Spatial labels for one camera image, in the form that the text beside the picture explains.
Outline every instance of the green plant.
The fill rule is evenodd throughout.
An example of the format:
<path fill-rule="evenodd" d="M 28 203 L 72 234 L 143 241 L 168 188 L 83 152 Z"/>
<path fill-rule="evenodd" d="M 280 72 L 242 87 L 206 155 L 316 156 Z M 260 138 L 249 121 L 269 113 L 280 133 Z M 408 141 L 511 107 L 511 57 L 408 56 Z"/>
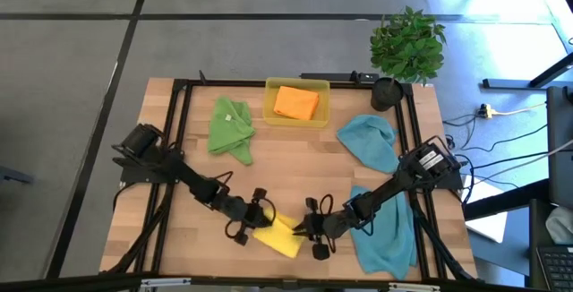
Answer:
<path fill-rule="evenodd" d="M 372 67 L 403 82 L 425 84 L 427 79 L 438 77 L 436 71 L 444 60 L 444 28 L 436 24 L 435 17 L 422 15 L 422 10 L 414 12 L 409 6 L 388 22 L 382 17 L 381 26 L 370 37 Z"/>

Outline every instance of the green towel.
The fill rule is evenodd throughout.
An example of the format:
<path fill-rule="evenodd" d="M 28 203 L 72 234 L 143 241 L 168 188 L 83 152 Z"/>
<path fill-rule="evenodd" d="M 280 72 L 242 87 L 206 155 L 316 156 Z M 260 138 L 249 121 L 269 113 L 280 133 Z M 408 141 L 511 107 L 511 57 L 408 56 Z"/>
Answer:
<path fill-rule="evenodd" d="M 218 98 L 209 125 L 207 151 L 213 154 L 228 151 L 243 164 L 252 164 L 249 144 L 254 129 L 251 124 L 247 103 L 234 102 L 227 97 Z"/>

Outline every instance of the gray floor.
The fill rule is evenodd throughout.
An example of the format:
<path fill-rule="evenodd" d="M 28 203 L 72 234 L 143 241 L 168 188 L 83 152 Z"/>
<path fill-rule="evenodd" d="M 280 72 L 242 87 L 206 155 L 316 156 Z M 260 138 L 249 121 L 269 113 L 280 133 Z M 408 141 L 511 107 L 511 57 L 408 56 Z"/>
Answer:
<path fill-rule="evenodd" d="M 0 0 L 0 12 L 130 13 L 135 0 Z M 145 13 L 394 13 L 406 4 L 427 13 L 501 23 L 444 22 L 448 47 L 435 84 L 444 118 L 482 103 L 509 111 L 544 101 L 542 92 L 482 90 L 483 78 L 529 79 L 566 55 L 546 0 L 146 0 Z M 301 72 L 371 71 L 368 21 L 140 21 L 104 133 L 63 275 L 93 274 L 106 241 L 120 169 L 110 144 L 133 127 L 149 77 L 264 79 Z M 34 175 L 33 185 L 0 185 L 0 281 L 42 275 L 81 155 L 114 69 L 125 21 L 0 21 L 0 164 Z M 536 109 L 477 123 L 472 145 L 545 124 Z M 461 145 L 464 128 L 447 128 Z M 546 150 L 546 133 L 469 151 L 475 164 Z M 491 167 L 490 175 L 503 166 Z M 525 185 L 535 171 L 498 177 Z M 495 268 L 480 274 L 495 278 Z M 508 281 L 507 275 L 492 281 Z"/>

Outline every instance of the black desk leg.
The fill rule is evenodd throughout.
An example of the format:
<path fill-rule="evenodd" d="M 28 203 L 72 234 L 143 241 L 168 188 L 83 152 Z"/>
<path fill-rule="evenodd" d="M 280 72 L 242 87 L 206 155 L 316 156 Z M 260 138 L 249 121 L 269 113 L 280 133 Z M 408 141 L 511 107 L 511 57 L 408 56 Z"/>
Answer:
<path fill-rule="evenodd" d="M 22 172 L 12 170 L 8 167 L 0 166 L 0 182 L 2 182 L 2 180 L 14 180 L 24 184 L 29 184 L 32 181 L 34 181 L 34 178 L 26 174 L 23 174 Z"/>
<path fill-rule="evenodd" d="M 464 208 L 464 217 L 466 220 L 488 217 L 499 212 L 527 206 L 532 199 L 549 201 L 549 179 L 468 203 Z"/>
<path fill-rule="evenodd" d="M 509 90 L 545 90 L 550 86 L 565 87 L 573 86 L 573 82 L 552 82 L 573 65 L 573 53 L 566 55 L 546 71 L 535 77 L 531 81 L 504 80 L 504 79 L 484 79 L 483 87 L 486 89 L 509 89 Z"/>

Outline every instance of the yellow container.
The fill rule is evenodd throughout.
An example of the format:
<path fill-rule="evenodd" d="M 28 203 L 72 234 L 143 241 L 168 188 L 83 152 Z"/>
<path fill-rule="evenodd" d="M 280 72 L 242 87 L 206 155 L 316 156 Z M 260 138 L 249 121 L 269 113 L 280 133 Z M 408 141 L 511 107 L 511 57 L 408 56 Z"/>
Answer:
<path fill-rule="evenodd" d="M 277 101 L 280 86 L 293 87 L 299 90 L 310 90 L 319 94 L 319 105 L 314 111 L 312 120 L 304 121 L 286 116 L 280 116 L 273 111 Z M 265 101 L 262 105 L 262 117 L 270 125 L 324 127 L 330 119 L 330 83 L 319 80 L 304 80 L 296 78 L 267 78 L 265 84 Z"/>

